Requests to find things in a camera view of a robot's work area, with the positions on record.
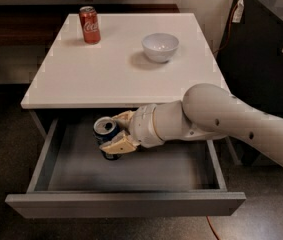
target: floor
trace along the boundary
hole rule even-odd
[[[120,219],[23,219],[4,200],[24,193],[43,145],[20,101],[24,85],[0,86],[0,239],[214,239],[205,217]],[[283,169],[235,166],[226,145],[217,143],[229,191],[246,202],[228,217],[211,217],[220,239],[283,239]]]

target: drawer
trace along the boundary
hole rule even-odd
[[[213,141],[104,159],[92,133],[99,116],[86,110],[55,119],[27,192],[6,203],[25,218],[162,217],[231,215],[246,199],[227,191]]]

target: can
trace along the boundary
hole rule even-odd
[[[92,6],[81,7],[79,16],[84,41],[88,44],[100,42],[101,35],[96,10]]]
[[[93,133],[98,145],[111,141],[120,132],[120,127],[111,117],[101,117],[93,125]],[[117,160],[121,155],[111,155],[101,150],[103,157],[107,160]]]

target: can top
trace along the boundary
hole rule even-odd
[[[91,11],[94,11],[94,7],[92,6],[84,6],[84,7],[81,7],[80,8],[80,12],[91,12]]]
[[[117,123],[111,117],[101,117],[99,118],[93,126],[94,131],[100,135],[107,135],[111,133]]]

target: bowl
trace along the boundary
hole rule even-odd
[[[171,59],[179,46],[179,40],[173,35],[155,33],[142,40],[142,47],[147,57],[155,62],[163,63]]]

